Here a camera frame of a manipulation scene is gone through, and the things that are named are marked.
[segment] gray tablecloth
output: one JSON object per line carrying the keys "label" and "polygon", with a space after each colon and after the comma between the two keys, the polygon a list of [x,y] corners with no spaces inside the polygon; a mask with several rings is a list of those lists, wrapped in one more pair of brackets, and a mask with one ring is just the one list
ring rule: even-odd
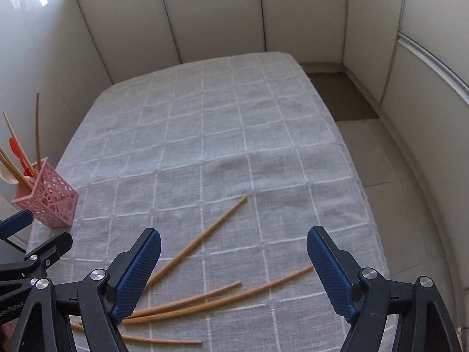
{"label": "gray tablecloth", "polygon": [[[146,227],[161,234],[158,268],[244,194],[248,203],[137,308],[237,279],[249,288],[307,266],[306,234],[318,224],[362,266],[388,274],[348,150],[287,54],[194,62],[112,86],[86,115],[57,171],[80,198],[73,248],[49,269],[55,283],[106,268]],[[35,223],[29,248],[56,232]],[[140,336],[201,339],[196,349],[210,352],[338,351],[347,330],[315,273],[219,311],[121,327]],[[392,331],[389,325],[386,349]],[[82,334],[76,341],[87,350]]]}

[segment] white spoon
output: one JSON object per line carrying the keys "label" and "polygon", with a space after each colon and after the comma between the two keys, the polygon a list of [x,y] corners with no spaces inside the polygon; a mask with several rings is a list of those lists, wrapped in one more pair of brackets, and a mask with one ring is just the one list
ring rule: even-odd
{"label": "white spoon", "polygon": [[[15,179],[11,172],[6,169],[6,166],[4,166],[2,163],[0,163],[0,177],[3,179],[3,181],[6,181],[8,184],[15,185],[18,183],[18,180]],[[29,176],[25,176],[24,178],[32,183],[34,183],[35,181],[32,177]]]}

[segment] wooden chopstick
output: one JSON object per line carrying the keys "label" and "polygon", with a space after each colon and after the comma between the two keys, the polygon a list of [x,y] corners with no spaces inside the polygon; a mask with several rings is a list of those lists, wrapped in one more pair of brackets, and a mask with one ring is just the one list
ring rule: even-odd
{"label": "wooden chopstick", "polygon": [[174,268],[179,262],[187,257],[197,246],[199,246],[204,239],[206,239],[212,232],[219,227],[230,215],[234,213],[242,204],[248,199],[248,196],[243,196],[241,199],[233,205],[230,209],[224,212],[219,218],[217,218],[207,229],[200,233],[195,239],[193,239],[184,249],[179,251],[171,260],[169,260],[160,270],[153,274],[145,288],[144,292],[147,291],[156,282],[160,281],[172,268]]}
{"label": "wooden chopstick", "polygon": [[214,297],[215,295],[223,294],[224,292],[226,292],[228,290],[235,289],[235,288],[240,287],[240,286],[241,286],[241,281],[237,281],[237,282],[228,284],[226,286],[219,287],[219,288],[214,289],[212,291],[207,291],[207,292],[204,292],[202,294],[194,295],[192,297],[187,297],[187,298],[184,298],[184,299],[176,300],[174,302],[169,302],[169,303],[165,303],[165,304],[161,304],[161,305],[156,305],[154,307],[149,307],[149,308],[145,308],[145,309],[142,309],[142,310],[134,311],[133,314],[131,316],[129,316],[128,318],[126,318],[126,319],[138,318],[140,316],[160,314],[162,312],[168,312],[168,311],[171,311],[171,310],[175,310],[177,308],[184,307],[188,304],[192,304],[194,302],[199,302],[200,300],[206,299],[208,297]]}
{"label": "wooden chopstick", "polygon": [[36,115],[35,115],[35,136],[36,141],[36,167],[38,168],[38,173],[41,170],[41,151],[39,149],[39,93],[36,94]]}
{"label": "wooden chopstick", "polygon": [[293,279],[301,274],[304,274],[308,271],[311,271],[313,269],[313,266],[308,266],[306,268],[302,268],[301,270],[297,270],[289,275],[286,275],[284,277],[281,277],[279,279],[276,279],[275,281],[271,281],[269,283],[263,284],[261,286],[254,287],[250,290],[246,291],[241,291],[238,294],[235,295],[230,295],[227,297],[222,297],[217,300],[213,300],[212,302],[204,303],[204,304],[199,304],[199,305],[193,305],[192,307],[186,307],[182,308],[181,310],[176,310],[176,311],[170,311],[170,312],[164,312],[162,314],[156,314],[156,315],[149,315],[149,316],[142,316],[139,318],[132,318],[132,319],[123,319],[122,323],[123,324],[138,324],[138,323],[146,323],[148,321],[157,321],[157,320],[167,320],[167,319],[174,319],[174,318],[179,318],[181,316],[185,315],[190,315],[190,314],[196,314],[200,313],[203,311],[208,311],[212,310],[214,308],[221,307],[223,305],[231,304],[234,302],[237,302],[239,300],[246,299],[248,297],[254,296],[256,294],[260,294],[264,291],[267,291],[275,286],[278,286],[279,284],[286,282],[290,279]]}
{"label": "wooden chopstick", "polygon": [[24,152],[23,150],[23,147],[21,146],[20,144],[20,141],[18,140],[18,138],[16,137],[15,135],[15,132],[13,131],[13,127],[11,127],[11,124],[10,124],[10,121],[8,120],[8,116],[6,115],[6,112],[4,111],[3,112],[3,116],[5,118],[5,121],[6,121],[6,125],[8,126],[8,129],[10,130],[10,134],[11,134],[11,137],[16,141],[16,144],[18,144],[18,148],[21,152],[21,155],[23,156],[24,158],[24,162],[26,163],[26,165],[28,166],[28,168],[30,169],[31,171],[31,174],[34,178],[36,178],[38,176],[38,174],[36,173],[36,170],[31,166],[31,163],[28,159],[28,156],[26,155],[26,153]]}
{"label": "wooden chopstick", "polygon": [[18,183],[23,184],[29,190],[33,189],[33,186],[29,181],[26,180],[23,173],[16,167],[11,161],[11,158],[6,154],[5,150],[0,146],[0,161],[9,170],[9,172],[18,180]]}
{"label": "wooden chopstick", "polygon": [[[77,323],[70,323],[73,329],[84,331],[82,325]],[[122,340],[126,341],[137,341],[143,343],[152,343],[152,344],[202,344],[201,340],[170,340],[170,339],[153,339],[151,337],[141,337],[141,336],[131,336],[131,335],[120,335]]]}

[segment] tile floor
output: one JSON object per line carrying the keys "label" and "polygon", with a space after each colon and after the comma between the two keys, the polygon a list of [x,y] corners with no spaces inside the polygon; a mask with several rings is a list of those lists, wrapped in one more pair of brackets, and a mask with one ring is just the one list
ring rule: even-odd
{"label": "tile floor", "polygon": [[373,107],[343,72],[308,74],[335,121],[377,119]]}
{"label": "tile floor", "polygon": [[391,278],[436,283],[454,320],[456,307],[446,257],[430,208],[404,156],[379,119],[338,121],[368,195]]}

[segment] pink utensil holder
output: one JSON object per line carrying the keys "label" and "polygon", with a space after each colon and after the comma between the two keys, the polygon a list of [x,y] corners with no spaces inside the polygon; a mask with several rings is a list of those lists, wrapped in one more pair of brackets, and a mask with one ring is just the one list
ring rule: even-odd
{"label": "pink utensil holder", "polygon": [[41,162],[33,190],[18,184],[11,203],[32,211],[35,219],[51,229],[72,226],[78,193],[51,167],[47,158]]}

